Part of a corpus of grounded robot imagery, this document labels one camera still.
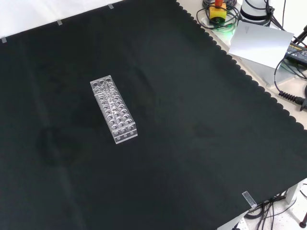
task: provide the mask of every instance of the white table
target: white table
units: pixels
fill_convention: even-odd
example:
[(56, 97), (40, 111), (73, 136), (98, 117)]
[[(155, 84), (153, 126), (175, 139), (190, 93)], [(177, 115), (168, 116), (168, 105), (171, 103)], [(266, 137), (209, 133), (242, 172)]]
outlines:
[[(196, 12), (202, 8), (202, 0), (177, 0), (180, 5), (187, 10), (194, 18), (196, 18)], [(275, 8), (274, 15), (276, 19), (282, 23), (283, 16), (283, 1), (282, 0), (271, 0), (271, 5)], [(285, 10), (284, 17), (284, 28), (285, 30), (294, 33), (295, 36), (298, 36), (301, 32), (303, 32), (303, 28), (306, 26), (307, 21), (304, 19), (304, 11), (307, 7), (307, 1), (305, 0), (292, 0), (288, 2)], [(231, 36), (225, 36), (221, 33), (216, 33), (220, 38), (213, 33), (211, 30), (206, 30), (213, 37), (213, 39), (217, 42), (217, 44), (226, 52), (229, 50), (230, 39)], [(233, 56), (233, 59), (237, 61), (237, 63), (241, 66), (241, 68), (250, 75), (254, 81), (257, 81), (259, 86), (264, 87), (265, 91), (269, 92), (272, 97), (276, 98), (277, 102), (283, 105), (283, 108), (289, 111), (290, 115), (293, 116), (297, 122), (301, 123), (304, 126), (304, 129), (307, 129), (307, 112), (299, 112), (299, 106), (297, 104), (293, 104), (288, 100), (281, 98), (278, 96), (278, 91), (274, 87), (267, 87), (267, 83), (264, 82), (261, 77), (252, 70), (251, 66), (248, 66), (248, 61), (242, 61), (241, 58)], [(291, 74), (292, 78), (287, 80), (279, 85), (279, 88), (287, 93), (294, 94), (295, 96), (305, 97), (304, 89), (307, 84), (307, 81), (302, 80), (298, 77), (295, 77), (294, 74)], [(288, 204), (293, 203), (297, 192), (299, 192), (302, 186), (302, 182), (294, 185), (289, 188), (286, 201)], [(242, 213), (237, 218), (229, 221), (228, 223), (222, 225), (218, 228), (218, 230), (231, 230), (248, 212)]]

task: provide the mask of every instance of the black cloth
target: black cloth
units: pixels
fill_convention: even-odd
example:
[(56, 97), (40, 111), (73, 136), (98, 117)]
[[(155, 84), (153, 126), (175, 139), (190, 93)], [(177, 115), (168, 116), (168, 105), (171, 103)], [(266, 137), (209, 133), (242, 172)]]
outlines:
[[(214, 230), (307, 177), (306, 137), (174, 0), (125, 0), (0, 45), (0, 229)], [(116, 145), (90, 81), (139, 136)]]

